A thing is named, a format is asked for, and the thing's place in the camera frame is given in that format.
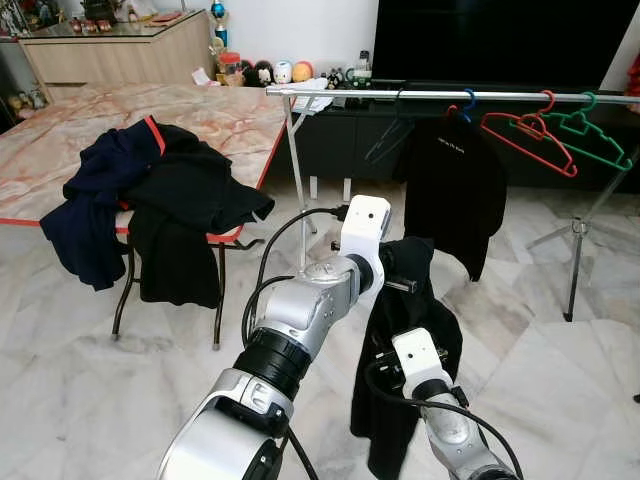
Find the clothing rack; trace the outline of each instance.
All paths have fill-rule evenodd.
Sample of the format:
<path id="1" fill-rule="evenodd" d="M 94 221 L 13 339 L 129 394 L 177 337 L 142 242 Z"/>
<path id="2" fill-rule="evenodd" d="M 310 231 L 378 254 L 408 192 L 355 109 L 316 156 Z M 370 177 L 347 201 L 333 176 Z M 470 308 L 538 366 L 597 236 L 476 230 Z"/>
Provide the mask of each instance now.
<path id="1" fill-rule="evenodd" d="M 291 151 L 291 164 L 293 167 L 293 175 L 296 183 L 298 194 L 298 203 L 300 211 L 307 209 L 304 190 L 302 186 L 302 178 L 300 176 L 300 162 L 298 158 L 298 148 L 296 146 L 295 133 L 302 126 L 305 118 L 309 114 L 313 114 L 309 110 L 313 101 L 317 97 L 334 97 L 334 98 L 367 98 L 375 100 L 470 100 L 471 94 L 464 90 L 294 90 L 286 87 L 273 85 L 266 88 L 267 96 L 282 97 L 282 105 L 285 112 L 287 137 L 289 139 L 289 149 Z M 291 113 L 292 102 L 291 97 L 308 97 L 305 109 L 293 122 Z M 594 96 L 582 93 L 554 93 L 556 103 L 590 103 Z M 473 92 L 473 98 L 476 101 L 497 101 L 497 102 L 548 102 L 549 95 L 542 92 Z M 640 104 L 640 97 L 628 97 L 624 95 L 595 95 L 598 103 L 628 105 Z M 312 233 L 316 233 L 317 229 L 311 222 L 301 222 L 301 242 L 300 242 L 300 269 L 306 264 L 306 223 L 309 224 Z"/>

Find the robotic arm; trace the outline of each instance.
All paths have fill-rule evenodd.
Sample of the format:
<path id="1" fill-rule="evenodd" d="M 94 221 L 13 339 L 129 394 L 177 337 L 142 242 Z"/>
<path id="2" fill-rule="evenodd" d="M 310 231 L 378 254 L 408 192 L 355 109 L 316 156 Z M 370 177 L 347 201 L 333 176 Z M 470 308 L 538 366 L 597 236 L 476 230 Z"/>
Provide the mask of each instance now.
<path id="1" fill-rule="evenodd" d="M 384 284 L 378 249 L 390 213 L 390 205 L 384 199 L 354 197 L 341 232 L 340 254 L 308 265 L 295 278 L 278 284 L 246 349 L 232 368 L 220 374 L 165 453 L 159 480 L 278 477 L 282 452 L 275 440 L 282 438 L 288 428 L 300 380 L 330 327 L 346 316 L 358 299 L 375 298 Z M 435 347 L 427 337 L 420 333 L 394 339 L 401 363 L 403 355 L 406 357 L 403 349 L 418 345 L 416 351 L 422 352 L 402 364 L 408 373 L 407 385 L 431 385 L 429 381 L 434 378 L 451 387 L 451 379 L 441 367 L 437 368 L 437 353 L 435 359 L 432 352 L 428 355 L 430 349 L 435 352 Z M 405 385 L 405 395 L 414 390 Z M 437 392 L 432 397 L 440 395 L 441 401 L 455 401 L 442 389 L 428 391 Z M 429 438 L 438 459 L 456 475 L 466 475 L 454 479 L 501 478 L 467 475 L 467 470 L 477 471 L 476 466 L 483 468 L 482 462 L 495 465 L 499 461 L 486 447 L 480 452 L 483 444 L 478 441 L 475 424 L 431 410 L 423 409 L 423 418 L 431 428 Z M 477 448 L 466 447 L 470 442 Z M 464 455 L 457 453 L 458 443 L 465 445 Z M 464 470 L 467 464 L 472 467 Z"/>

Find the marble floor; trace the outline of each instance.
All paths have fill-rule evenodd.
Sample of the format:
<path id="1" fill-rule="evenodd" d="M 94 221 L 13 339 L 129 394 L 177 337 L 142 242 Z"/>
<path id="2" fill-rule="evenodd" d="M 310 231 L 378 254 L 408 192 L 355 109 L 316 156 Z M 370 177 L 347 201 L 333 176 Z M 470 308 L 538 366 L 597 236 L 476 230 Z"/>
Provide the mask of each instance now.
<path id="1" fill-rule="evenodd" d="M 248 227 L 247 239 L 269 235 L 295 212 L 287 182 L 268 179 L 265 190 L 276 210 Z M 354 182 L 354 192 L 389 199 L 389 238 L 401 237 L 401 187 Z M 340 185 L 321 181 L 313 204 L 335 205 L 340 193 Z M 530 480 L 640 477 L 640 405 L 631 400 L 640 392 L 638 245 L 602 234 L 585 242 L 573 324 L 561 316 L 571 238 L 526 248 L 591 200 L 511 190 L 480 282 L 470 283 L 446 254 L 437 253 L 431 268 L 437 296 L 463 330 L 458 380 L 471 409 L 507 437 Z M 329 255 L 339 231 L 326 216 L 315 220 L 311 258 Z M 640 198 L 614 197 L 597 220 L 640 234 Z M 276 244 L 267 277 L 294 268 L 296 234 Z M 124 282 L 94 293 L 60 266 L 39 230 L 0 226 L 0 480 L 152 479 L 174 433 L 240 352 L 240 315 L 260 255 L 228 254 L 220 351 L 210 346 L 211 311 L 145 304 L 135 286 L 114 343 Z M 321 479 L 373 478 L 368 441 L 348 431 L 367 316 L 358 305 L 333 327 L 296 399 L 293 426 Z M 280 478 L 305 478 L 290 449 Z M 401 478 L 448 478 L 422 427 Z"/>

